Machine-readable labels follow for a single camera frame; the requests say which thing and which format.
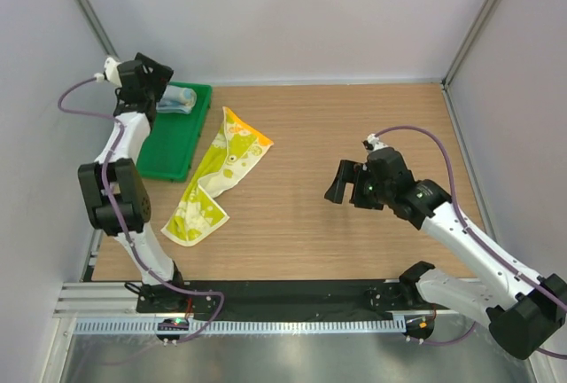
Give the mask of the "blue polka dot towel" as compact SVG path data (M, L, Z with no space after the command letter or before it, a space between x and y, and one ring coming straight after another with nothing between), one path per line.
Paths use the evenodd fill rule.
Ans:
M168 85L156 105L158 113L190 114L197 103L197 93L191 88Z

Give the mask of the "yellow green patterned towel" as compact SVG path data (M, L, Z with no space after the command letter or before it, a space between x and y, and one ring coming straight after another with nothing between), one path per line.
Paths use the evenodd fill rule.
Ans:
M222 124L161 229L180 246L195 246L229 220L217 198L234 188L265 156L274 142L224 106Z

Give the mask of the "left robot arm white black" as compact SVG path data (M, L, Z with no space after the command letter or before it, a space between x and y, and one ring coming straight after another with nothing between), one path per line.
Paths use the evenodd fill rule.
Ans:
M91 225L117 240L141 274L141 285L127 283L140 302L181 310L188 300L175 262L164 252L150 224L151 201L136 167L144 141L151 134L174 71L137 53L128 61L109 57L97 82L109 82L116 106L108 114L113 131L103 151L78 169L78 179Z

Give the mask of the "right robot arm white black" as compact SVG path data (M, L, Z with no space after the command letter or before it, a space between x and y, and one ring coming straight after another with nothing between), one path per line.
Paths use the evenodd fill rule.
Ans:
M400 152L379 143L365 162L340 161L325 199L341 203L348 184L355 207L389 207L447 247L480 282L466 283L419 262L400 275L399 297L407 307L418 309L428 302L452 309L484 326L503 350L520 360L565 324L565 281L556 274L543 277L507 253L440 185L416 180Z

